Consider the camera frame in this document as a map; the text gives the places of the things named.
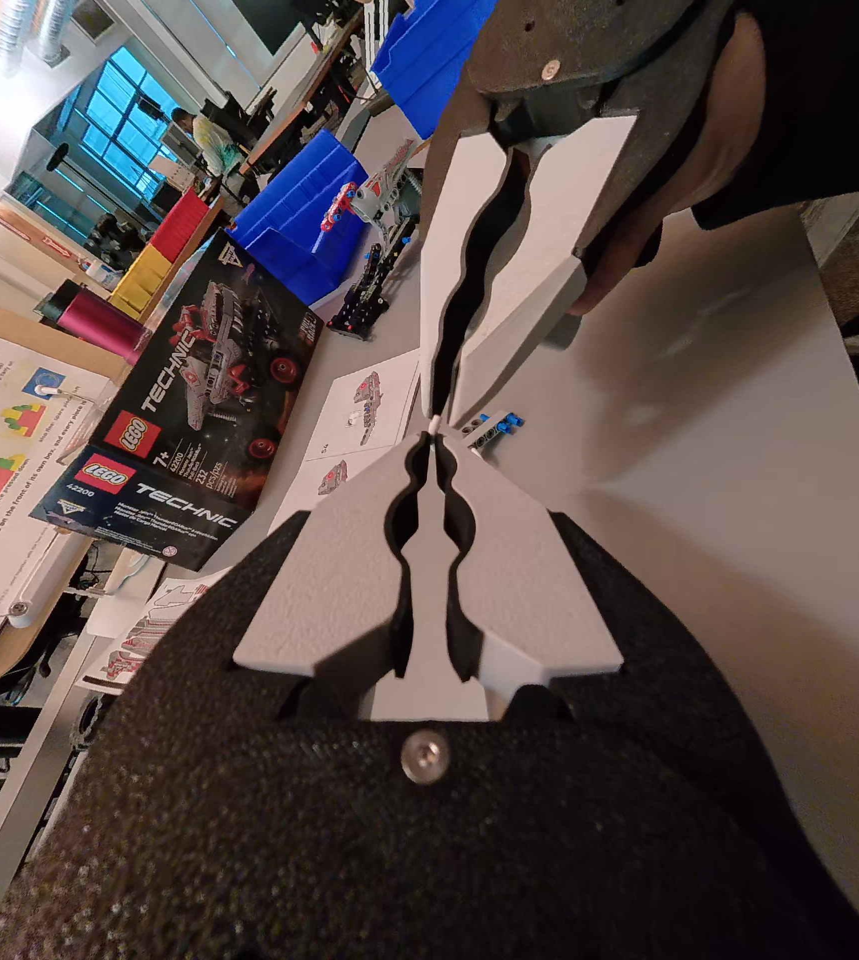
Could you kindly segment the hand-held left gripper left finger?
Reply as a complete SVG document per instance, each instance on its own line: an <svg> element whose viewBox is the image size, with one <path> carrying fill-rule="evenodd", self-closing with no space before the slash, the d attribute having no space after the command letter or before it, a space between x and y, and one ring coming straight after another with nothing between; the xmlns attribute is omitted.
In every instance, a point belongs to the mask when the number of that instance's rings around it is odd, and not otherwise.
<svg viewBox="0 0 859 960"><path fill-rule="evenodd" d="M418 495L432 439L406 438L310 512L248 629L236 665L292 676L406 673Z"/></svg>

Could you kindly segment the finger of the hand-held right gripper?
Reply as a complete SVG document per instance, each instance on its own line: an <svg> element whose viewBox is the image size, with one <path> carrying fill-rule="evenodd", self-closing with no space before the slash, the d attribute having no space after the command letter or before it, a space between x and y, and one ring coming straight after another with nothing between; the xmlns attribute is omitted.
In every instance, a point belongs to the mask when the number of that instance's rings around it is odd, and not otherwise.
<svg viewBox="0 0 859 960"><path fill-rule="evenodd" d="M587 280L580 235L637 119L593 118L540 153L524 196L528 222L460 351L453 402L490 401L576 301Z"/></svg>
<svg viewBox="0 0 859 960"><path fill-rule="evenodd" d="M442 416L470 319L465 282L471 233L504 184L508 154L493 137L461 137L443 174L420 259L420 350L423 414Z"/></svg>

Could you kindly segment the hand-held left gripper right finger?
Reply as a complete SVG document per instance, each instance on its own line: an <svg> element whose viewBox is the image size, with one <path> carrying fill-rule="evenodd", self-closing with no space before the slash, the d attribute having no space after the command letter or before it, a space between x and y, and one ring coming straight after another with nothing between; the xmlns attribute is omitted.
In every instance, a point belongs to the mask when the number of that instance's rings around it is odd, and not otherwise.
<svg viewBox="0 0 859 960"><path fill-rule="evenodd" d="M435 438L447 573L447 652L485 690L547 687L624 663L551 513L462 442Z"/></svg>

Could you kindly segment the grey toy jaw beam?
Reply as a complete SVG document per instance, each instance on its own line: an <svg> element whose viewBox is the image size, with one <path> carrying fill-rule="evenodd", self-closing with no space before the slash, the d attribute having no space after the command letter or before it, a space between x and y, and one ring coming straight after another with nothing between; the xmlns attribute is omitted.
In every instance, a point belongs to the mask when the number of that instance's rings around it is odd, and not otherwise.
<svg viewBox="0 0 859 960"><path fill-rule="evenodd" d="M526 421L511 411L497 411L494 415L479 414L460 428L463 445L479 457L483 457L495 443L514 436Z"/></svg>

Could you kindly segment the person's right forearm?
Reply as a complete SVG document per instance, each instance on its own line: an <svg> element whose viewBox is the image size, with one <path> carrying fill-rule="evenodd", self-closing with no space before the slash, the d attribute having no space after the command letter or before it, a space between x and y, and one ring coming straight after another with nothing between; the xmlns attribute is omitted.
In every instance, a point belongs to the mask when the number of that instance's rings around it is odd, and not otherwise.
<svg viewBox="0 0 859 960"><path fill-rule="evenodd" d="M859 1L738 2L759 27L764 104L733 179L692 208L711 231L859 192Z"/></svg>

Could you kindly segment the grey desk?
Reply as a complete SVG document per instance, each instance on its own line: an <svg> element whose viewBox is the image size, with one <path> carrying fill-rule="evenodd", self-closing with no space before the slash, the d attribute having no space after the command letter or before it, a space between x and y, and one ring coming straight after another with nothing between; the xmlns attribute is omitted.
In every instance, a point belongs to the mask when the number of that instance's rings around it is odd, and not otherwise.
<svg viewBox="0 0 859 960"><path fill-rule="evenodd" d="M238 666L297 516L111 709L0 958L859 958L859 385L796 217L671 218L499 399L620 668L460 679L433 454L397 716Z"/></svg>

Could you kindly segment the person's right hand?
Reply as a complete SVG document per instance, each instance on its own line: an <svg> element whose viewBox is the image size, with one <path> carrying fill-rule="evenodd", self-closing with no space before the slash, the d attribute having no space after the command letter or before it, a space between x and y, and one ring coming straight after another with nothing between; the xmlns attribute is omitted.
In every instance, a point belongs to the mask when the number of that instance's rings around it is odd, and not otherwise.
<svg viewBox="0 0 859 960"><path fill-rule="evenodd" d="M616 223L570 314L583 316L603 301L667 216L704 202L733 180L758 138L765 94L762 34L753 15L742 11L713 66L694 145L672 175Z"/></svg>

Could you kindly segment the grey toy truck body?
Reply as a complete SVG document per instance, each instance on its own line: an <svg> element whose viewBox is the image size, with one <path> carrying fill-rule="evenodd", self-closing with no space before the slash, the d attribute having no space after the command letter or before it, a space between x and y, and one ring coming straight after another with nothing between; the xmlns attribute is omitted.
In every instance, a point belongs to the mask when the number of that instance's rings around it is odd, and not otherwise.
<svg viewBox="0 0 859 960"><path fill-rule="evenodd" d="M404 140L375 174L353 188L349 210L363 222L382 227L389 215L395 224L418 217L422 206L424 171L412 167L422 143Z"/></svg>

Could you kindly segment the black toy chassis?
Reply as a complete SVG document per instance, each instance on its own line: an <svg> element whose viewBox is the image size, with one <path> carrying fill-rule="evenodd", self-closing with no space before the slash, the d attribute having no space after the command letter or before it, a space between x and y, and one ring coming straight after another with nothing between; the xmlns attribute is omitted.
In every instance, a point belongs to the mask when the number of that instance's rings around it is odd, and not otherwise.
<svg viewBox="0 0 859 960"><path fill-rule="evenodd" d="M344 336L366 341L376 321L386 313L389 303L384 297L384 286L411 237L401 237L393 246L384 249L379 243L370 247L364 256L363 271L345 294L340 309L326 321L326 327Z"/></svg>

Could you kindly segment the red toy beam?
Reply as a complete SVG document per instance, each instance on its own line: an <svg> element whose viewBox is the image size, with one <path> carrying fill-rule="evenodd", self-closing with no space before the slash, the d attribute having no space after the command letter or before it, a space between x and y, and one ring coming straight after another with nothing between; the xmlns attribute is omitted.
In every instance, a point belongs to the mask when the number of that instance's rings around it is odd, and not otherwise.
<svg viewBox="0 0 859 960"><path fill-rule="evenodd" d="M321 232L329 233L344 216L353 212L352 203L356 198L357 190L358 184L354 181L349 181L341 186L320 223Z"/></svg>

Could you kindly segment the open instruction booklet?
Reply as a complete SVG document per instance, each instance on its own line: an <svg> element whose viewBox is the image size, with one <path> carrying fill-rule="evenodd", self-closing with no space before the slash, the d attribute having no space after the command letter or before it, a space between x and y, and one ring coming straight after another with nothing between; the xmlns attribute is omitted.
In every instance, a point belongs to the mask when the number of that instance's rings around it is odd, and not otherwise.
<svg viewBox="0 0 859 960"><path fill-rule="evenodd" d="M268 531L311 511L407 433L420 385L418 349L335 379Z"/></svg>

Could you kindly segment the blue storage bin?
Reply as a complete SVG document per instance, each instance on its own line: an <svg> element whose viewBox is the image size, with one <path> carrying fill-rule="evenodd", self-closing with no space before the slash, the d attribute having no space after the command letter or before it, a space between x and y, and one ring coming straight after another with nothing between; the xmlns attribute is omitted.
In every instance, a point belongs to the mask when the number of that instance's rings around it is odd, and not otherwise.
<svg viewBox="0 0 859 960"><path fill-rule="evenodd" d="M430 138L496 1L417 1L391 23L373 71L420 138Z"/></svg>
<svg viewBox="0 0 859 960"><path fill-rule="evenodd" d="M348 184L368 178L364 166L326 129L320 130L233 219L228 233L307 306L335 291L369 233L348 213L321 227Z"/></svg>

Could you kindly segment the loose instruction pages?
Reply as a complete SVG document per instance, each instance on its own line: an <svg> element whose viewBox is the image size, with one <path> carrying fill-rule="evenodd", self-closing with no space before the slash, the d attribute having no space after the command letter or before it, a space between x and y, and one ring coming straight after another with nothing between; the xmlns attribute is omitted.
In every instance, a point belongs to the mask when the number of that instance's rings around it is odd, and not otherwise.
<svg viewBox="0 0 859 960"><path fill-rule="evenodd" d="M224 567L192 579L164 579L127 628L90 657L76 686L120 695L172 625L230 570Z"/></svg>

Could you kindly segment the black toy set box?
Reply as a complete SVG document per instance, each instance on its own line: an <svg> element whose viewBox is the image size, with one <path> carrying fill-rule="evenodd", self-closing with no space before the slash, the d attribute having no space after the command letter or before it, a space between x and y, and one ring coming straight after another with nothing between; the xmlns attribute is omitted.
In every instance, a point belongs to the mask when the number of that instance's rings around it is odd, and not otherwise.
<svg viewBox="0 0 859 960"><path fill-rule="evenodd" d="M323 326L220 231L31 517L202 570L258 505Z"/></svg>

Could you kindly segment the stack of red bins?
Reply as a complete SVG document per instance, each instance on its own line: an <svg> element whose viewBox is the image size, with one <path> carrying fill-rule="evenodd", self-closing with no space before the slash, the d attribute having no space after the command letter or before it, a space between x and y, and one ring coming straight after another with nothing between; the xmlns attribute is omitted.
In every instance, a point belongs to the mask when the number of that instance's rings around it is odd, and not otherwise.
<svg viewBox="0 0 859 960"><path fill-rule="evenodd" d="M187 189L164 216L148 245L168 263L175 263L209 212L206 201L194 189Z"/></svg>

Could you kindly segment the stack of yellow bins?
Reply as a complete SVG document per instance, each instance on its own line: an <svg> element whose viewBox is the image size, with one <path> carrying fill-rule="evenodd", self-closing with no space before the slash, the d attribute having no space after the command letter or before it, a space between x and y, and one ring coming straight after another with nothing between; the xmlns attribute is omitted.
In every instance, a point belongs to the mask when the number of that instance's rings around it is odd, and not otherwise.
<svg viewBox="0 0 859 960"><path fill-rule="evenodd" d="M108 303L138 321L171 268L172 262L156 246L146 245L116 284Z"/></svg>

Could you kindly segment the magenta metal bottle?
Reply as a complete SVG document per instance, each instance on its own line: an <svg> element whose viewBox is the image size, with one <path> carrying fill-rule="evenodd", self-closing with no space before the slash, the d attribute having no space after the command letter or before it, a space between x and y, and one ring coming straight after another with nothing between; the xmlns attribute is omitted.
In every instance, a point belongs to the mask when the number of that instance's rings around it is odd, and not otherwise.
<svg viewBox="0 0 859 960"><path fill-rule="evenodd" d="M90 288L67 280L35 308L40 322L99 347L134 366L147 340L135 318L113 306Z"/></svg>

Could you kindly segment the large window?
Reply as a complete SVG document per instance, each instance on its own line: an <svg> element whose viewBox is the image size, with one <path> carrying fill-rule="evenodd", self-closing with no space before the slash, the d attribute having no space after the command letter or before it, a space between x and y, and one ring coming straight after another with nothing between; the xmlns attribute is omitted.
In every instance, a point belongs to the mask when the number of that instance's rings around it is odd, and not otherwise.
<svg viewBox="0 0 859 960"><path fill-rule="evenodd" d="M180 193L150 168L176 102L125 47L33 126L6 192L81 242L104 216L153 232Z"/></svg>

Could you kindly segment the silver air duct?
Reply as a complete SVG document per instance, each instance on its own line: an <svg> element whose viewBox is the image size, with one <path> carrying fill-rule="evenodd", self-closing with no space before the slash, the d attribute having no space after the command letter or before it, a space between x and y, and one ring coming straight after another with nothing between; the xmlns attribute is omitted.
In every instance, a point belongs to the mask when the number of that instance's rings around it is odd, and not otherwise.
<svg viewBox="0 0 859 960"><path fill-rule="evenodd" d="M59 65L76 6L76 1L0 1L0 73L14 74L26 49L48 66Z"/></svg>

